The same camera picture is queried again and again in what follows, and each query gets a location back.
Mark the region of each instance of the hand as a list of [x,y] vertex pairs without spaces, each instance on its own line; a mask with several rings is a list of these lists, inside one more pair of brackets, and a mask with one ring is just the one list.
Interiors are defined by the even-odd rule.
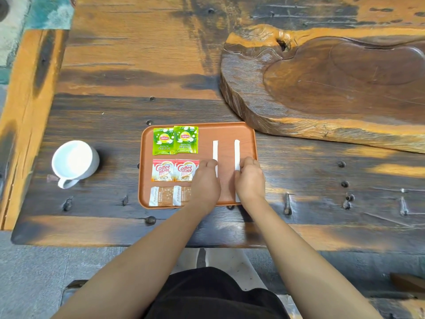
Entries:
[[250,156],[241,160],[241,171],[235,171],[235,188],[244,207],[253,200],[266,200],[266,178],[257,160]]
[[220,180],[215,175],[217,161],[202,160],[192,180],[190,204],[203,208],[205,213],[210,213],[220,198]]

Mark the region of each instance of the person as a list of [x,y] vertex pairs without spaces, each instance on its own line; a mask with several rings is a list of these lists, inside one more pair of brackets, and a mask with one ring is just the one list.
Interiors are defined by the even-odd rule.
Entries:
[[[272,292],[242,291],[216,268],[170,275],[197,225],[220,197],[216,165],[215,160],[201,161],[189,203],[106,264],[52,318],[289,318]],[[269,206],[257,160],[241,161],[235,187],[304,319],[382,318]]]

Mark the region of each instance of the coffee mate logo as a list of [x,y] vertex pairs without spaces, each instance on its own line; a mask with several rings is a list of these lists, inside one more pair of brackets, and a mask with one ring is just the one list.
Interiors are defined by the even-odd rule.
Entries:
[[155,169],[156,171],[158,171],[158,175],[162,176],[162,175],[170,173],[171,164],[169,162],[163,162],[162,164],[157,164]]
[[169,139],[170,139],[170,136],[169,136],[168,134],[166,134],[166,133],[163,133],[163,134],[161,134],[161,135],[159,136],[159,140],[160,140],[162,143],[167,143]]
[[180,139],[182,139],[183,141],[188,141],[190,139],[189,132],[186,132],[186,131],[182,132],[180,134]]
[[182,176],[191,174],[195,169],[193,162],[185,162],[182,165],[178,165],[177,170],[182,173]]

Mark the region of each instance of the wooden table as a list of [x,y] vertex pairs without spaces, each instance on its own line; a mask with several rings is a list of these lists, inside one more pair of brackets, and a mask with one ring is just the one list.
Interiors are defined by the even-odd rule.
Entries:
[[[147,125],[239,120],[218,89],[222,45],[236,26],[420,27],[418,13],[425,1],[78,0],[50,114],[67,32],[27,32],[19,49],[1,120],[2,228],[16,223],[16,244],[134,243],[175,212],[137,201]],[[21,77],[29,62],[34,70]],[[12,107],[16,98],[24,104]],[[101,167],[61,190],[50,161],[71,139],[93,145]],[[315,249],[425,253],[423,155],[260,133],[256,139],[268,202]],[[188,245],[265,246],[248,214],[226,207],[206,217]]]

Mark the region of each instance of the mug handle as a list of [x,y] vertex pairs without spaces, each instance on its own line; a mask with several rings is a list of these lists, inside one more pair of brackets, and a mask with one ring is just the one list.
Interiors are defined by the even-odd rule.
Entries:
[[59,182],[57,183],[57,185],[59,186],[59,188],[68,189],[74,186],[77,182],[78,180],[68,180],[68,179],[61,178],[59,179]]

